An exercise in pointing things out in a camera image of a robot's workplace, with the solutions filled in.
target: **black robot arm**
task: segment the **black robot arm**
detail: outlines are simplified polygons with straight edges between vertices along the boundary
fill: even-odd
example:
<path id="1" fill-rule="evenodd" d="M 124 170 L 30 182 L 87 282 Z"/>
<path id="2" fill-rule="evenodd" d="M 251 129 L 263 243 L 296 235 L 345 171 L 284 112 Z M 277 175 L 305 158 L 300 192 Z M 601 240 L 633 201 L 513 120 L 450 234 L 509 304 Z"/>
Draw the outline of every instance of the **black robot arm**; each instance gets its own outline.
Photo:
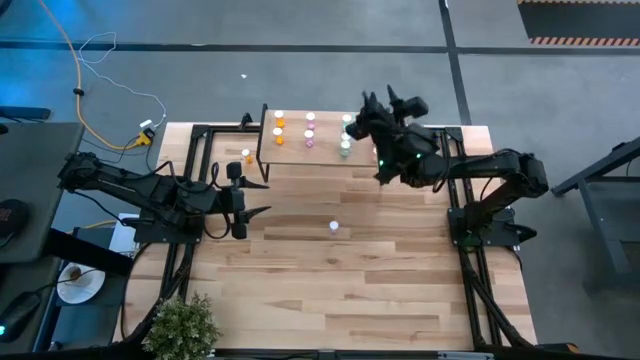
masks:
<path id="1" fill-rule="evenodd" d="M 66 160 L 58 174 L 61 188 L 71 193 L 99 190 L 146 210 L 150 217 L 124 219 L 123 223 L 136 228 L 157 229 L 154 233 L 168 234 L 163 236 L 168 243 L 190 242 L 184 241 L 185 236 L 199 238 L 204 217 L 209 214 L 234 215 L 235 223 L 229 224 L 232 236 L 244 239 L 249 220 L 268 209 L 245 210 L 244 192 L 240 189 L 268 187 L 254 184 L 242 176 L 240 163 L 227 165 L 231 185 L 216 189 L 217 164 L 212 167 L 211 183 L 206 184 L 176 176 L 171 162 L 165 162 L 149 174 L 139 175 L 105 164 L 93 153 L 70 154 Z M 158 175 L 165 167 L 169 167 L 171 175 Z"/>
<path id="2" fill-rule="evenodd" d="M 400 176 L 411 187 L 433 185 L 438 191 L 447 179 L 502 178 L 505 182 L 487 198 L 465 206 L 464 227 L 477 232 L 491 224 L 493 216 L 522 197 L 536 198 L 548 191 L 542 162 L 533 154 L 515 150 L 499 150 L 491 155 L 448 156 L 440 150 L 435 131 L 418 124 L 405 124 L 405 117 L 428 113 L 419 97 L 404 101 L 387 87 L 393 111 L 385 109 L 376 95 L 364 95 L 364 106 L 347 133 L 356 140 L 371 136 L 378 154 L 380 184 L 388 184 Z"/>

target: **wooden tabletop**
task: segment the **wooden tabletop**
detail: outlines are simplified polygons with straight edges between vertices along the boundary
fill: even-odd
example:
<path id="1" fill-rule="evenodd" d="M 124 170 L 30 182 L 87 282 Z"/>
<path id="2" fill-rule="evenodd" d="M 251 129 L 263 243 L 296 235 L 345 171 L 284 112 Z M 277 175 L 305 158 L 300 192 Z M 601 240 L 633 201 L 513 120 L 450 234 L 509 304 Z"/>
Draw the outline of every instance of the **wooden tabletop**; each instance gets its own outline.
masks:
<path id="1" fill-rule="evenodd" d="M 376 167 L 377 156 L 373 152 L 371 138 L 351 141 L 349 156 L 340 154 L 341 135 L 344 131 L 342 117 L 350 115 L 355 120 L 353 111 L 299 111 L 281 110 L 284 112 L 284 128 L 282 128 L 282 145 L 276 144 L 273 129 L 276 127 L 274 110 L 267 110 L 262 132 L 262 149 L 260 159 L 265 164 L 291 165 L 332 165 Z M 304 132 L 307 130 L 307 114 L 315 116 L 313 130 L 313 147 L 306 145 Z"/>
<path id="2" fill-rule="evenodd" d="M 167 124 L 159 162 L 172 160 L 178 173 L 192 125 Z M 492 152 L 487 127 L 462 130 L 468 154 Z M 256 145 L 255 134 L 219 134 L 212 159 L 224 170 L 227 162 L 242 161 L 243 149 L 255 151 Z M 249 239 L 203 237 L 196 248 L 189 293 L 214 299 L 212 311 L 225 334 L 217 347 L 472 348 L 460 263 L 448 236 L 446 187 L 437 194 L 398 181 L 381 188 L 371 178 L 374 168 L 271 167 L 271 189 L 246 191 L 248 207 L 273 206 L 252 219 Z M 255 162 L 243 163 L 243 170 L 260 182 Z M 475 194 L 483 180 L 473 181 Z M 218 181 L 226 182 L 224 171 Z M 497 186 L 492 182 L 488 191 Z M 340 223 L 334 235 L 328 228 L 332 220 Z M 220 233 L 224 221 L 210 216 L 207 226 Z M 535 343 L 518 261 L 505 249 L 486 250 L 497 303 Z M 166 245 L 150 246 L 133 270 L 127 331 L 158 295 L 166 252 Z M 489 341 L 484 307 L 479 311 Z"/>

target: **potted plant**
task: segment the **potted plant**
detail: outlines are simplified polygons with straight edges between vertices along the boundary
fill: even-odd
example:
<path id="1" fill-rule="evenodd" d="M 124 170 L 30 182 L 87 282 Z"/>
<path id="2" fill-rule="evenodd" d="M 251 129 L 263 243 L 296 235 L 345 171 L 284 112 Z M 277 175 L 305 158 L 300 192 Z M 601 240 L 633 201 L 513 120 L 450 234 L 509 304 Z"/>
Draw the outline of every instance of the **potted plant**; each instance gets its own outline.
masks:
<path id="1" fill-rule="evenodd" d="M 161 360 L 204 359 L 222 333 L 209 309 L 211 298 L 195 293 L 190 303 L 179 298 L 165 300 L 143 344 Z"/>

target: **white cable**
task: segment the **white cable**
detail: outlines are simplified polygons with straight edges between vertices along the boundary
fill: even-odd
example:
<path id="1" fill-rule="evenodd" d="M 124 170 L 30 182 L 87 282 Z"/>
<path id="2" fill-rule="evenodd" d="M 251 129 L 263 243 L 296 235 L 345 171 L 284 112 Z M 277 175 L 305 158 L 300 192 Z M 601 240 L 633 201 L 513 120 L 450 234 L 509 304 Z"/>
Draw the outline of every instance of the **white cable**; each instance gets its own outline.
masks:
<path id="1" fill-rule="evenodd" d="M 87 44 L 89 44 L 93 39 L 95 39 L 97 37 L 107 36 L 107 35 L 113 35 L 113 46 L 111 47 L 111 49 L 107 50 L 107 52 L 104 55 L 102 55 L 100 60 L 97 60 L 97 61 L 86 60 L 84 58 L 84 56 L 82 55 L 82 49 L 84 49 L 84 47 L 87 46 Z M 134 95 L 146 96 L 146 97 L 150 97 L 150 98 L 155 99 L 158 102 L 158 104 L 160 104 L 160 107 L 162 107 L 162 119 L 157 124 L 153 124 L 157 128 L 160 125 L 162 125 L 164 120 L 167 118 L 167 108 L 164 107 L 164 104 L 162 103 L 162 101 L 160 101 L 160 99 L 158 99 L 157 96 L 155 96 L 153 94 L 140 93 L 140 92 L 137 92 L 137 91 L 133 91 L 133 90 L 131 90 L 131 88 L 129 88 L 126 85 L 118 84 L 117 82 L 111 80 L 111 78 L 109 78 L 107 76 L 104 76 L 104 75 L 98 74 L 98 72 L 94 68 L 92 68 L 91 65 L 89 65 L 89 64 L 100 64 L 101 62 L 103 62 L 107 58 L 109 53 L 116 48 L 116 37 L 117 37 L 117 34 L 115 32 L 113 32 L 113 31 L 109 31 L 109 32 L 106 32 L 106 33 L 98 34 L 98 35 L 93 35 L 87 41 L 85 41 L 85 43 L 82 44 L 82 46 L 78 50 L 78 60 L 80 60 L 80 62 L 82 62 L 82 64 L 84 64 L 84 66 L 86 66 L 89 70 L 91 70 L 91 72 L 94 73 L 100 79 L 107 80 L 108 82 L 110 82 L 111 84 L 113 84 L 114 86 L 117 86 L 119 88 L 127 89 L 127 90 L 129 90 L 130 93 L 132 93 Z"/>

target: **gray floor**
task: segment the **gray floor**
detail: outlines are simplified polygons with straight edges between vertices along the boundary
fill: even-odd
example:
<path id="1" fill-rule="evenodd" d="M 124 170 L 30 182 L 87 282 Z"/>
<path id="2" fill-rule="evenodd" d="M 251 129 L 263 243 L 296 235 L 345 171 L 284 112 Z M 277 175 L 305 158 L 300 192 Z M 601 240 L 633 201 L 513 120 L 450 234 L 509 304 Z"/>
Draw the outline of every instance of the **gray floor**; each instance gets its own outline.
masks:
<path id="1" fill-rule="evenodd" d="M 118 32 L 120 41 L 284 45 L 443 45 L 436 0 L 99 0 L 49 1 L 74 40 Z M 14 1 L 0 39 L 59 40 L 36 1 Z M 459 46 L 530 46 L 515 0 L 449 0 Z M 101 54 L 87 53 L 89 56 Z M 640 134 L 638 57 L 461 56 L 473 124 L 489 125 L 495 147 L 531 151 L 557 184 Z M 433 124 L 460 124 L 446 55 L 353 53 L 115 52 L 96 68 L 166 104 L 169 121 L 239 120 L 262 102 L 298 109 L 358 109 L 360 91 L 423 96 Z M 67 51 L 0 50 L 0 104 L 45 106 L 52 121 L 75 121 L 75 69 Z M 115 143 L 147 118 L 152 100 L 85 71 L 84 114 Z M 105 158 L 105 153 L 84 143 Z M 157 149 L 152 151 L 155 161 Z M 144 156 L 122 166 L 144 171 Z M 631 166 L 640 173 L 640 163 Z M 126 204 L 96 194 L 115 211 Z M 574 342 L 584 352 L 640 357 L 637 294 L 589 297 L 582 280 L 602 258 L 577 193 L 517 203 L 517 220 L 539 236 L 523 246 L 524 277 L 540 342 Z M 106 219 L 92 203 L 65 195 L 63 230 Z"/>

